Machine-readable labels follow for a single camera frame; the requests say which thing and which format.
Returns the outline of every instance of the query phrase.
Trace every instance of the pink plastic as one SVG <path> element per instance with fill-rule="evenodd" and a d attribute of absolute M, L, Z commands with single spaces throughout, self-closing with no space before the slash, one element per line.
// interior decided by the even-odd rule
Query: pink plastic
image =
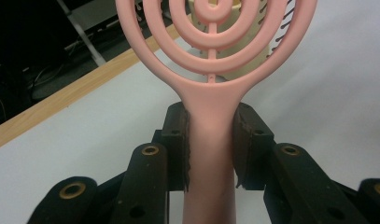
<path fill-rule="evenodd" d="M 266 17 L 250 44 L 227 58 L 216 59 L 217 50 L 238 41 L 254 21 L 260 1 L 243 0 L 241 16 L 229 30 L 217 34 L 228 17 L 232 0 L 196 0 L 196 15 L 208 24 L 209 33 L 197 30 L 185 14 L 185 0 L 169 2 L 174 25 L 182 38 L 197 49 L 207 50 L 208 59 L 181 49 L 167 34 L 162 22 L 161 0 L 144 0 L 148 26 L 163 52 L 180 66 L 206 75 L 199 83 L 176 74 L 154 55 L 137 24 L 134 0 L 117 0 L 120 23 L 135 53 L 155 76 L 172 87 L 190 113 L 190 187 L 185 193 L 185 224 L 235 223 L 232 167 L 232 118 L 242 97 L 273 73 L 300 43 L 313 17 L 317 0 L 297 0 L 291 24 L 274 53 L 256 70 L 229 82 L 216 83 L 218 74 L 235 70 L 256 57 L 271 41 L 285 15 L 287 1 L 268 0 Z"/>

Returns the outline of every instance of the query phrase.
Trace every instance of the white surface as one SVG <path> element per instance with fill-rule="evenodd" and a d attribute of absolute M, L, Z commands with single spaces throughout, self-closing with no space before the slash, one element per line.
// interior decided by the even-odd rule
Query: white surface
<path fill-rule="evenodd" d="M 126 170 L 178 100 L 137 64 L 1 147 L 0 224 L 25 223 L 69 176 L 103 183 Z M 320 0 L 299 48 L 243 102 L 276 142 L 304 147 L 332 179 L 356 189 L 380 177 L 380 0 Z M 180 220 L 180 194 L 171 223 Z M 269 222 L 262 193 L 238 190 L 236 203 L 238 224 Z"/>

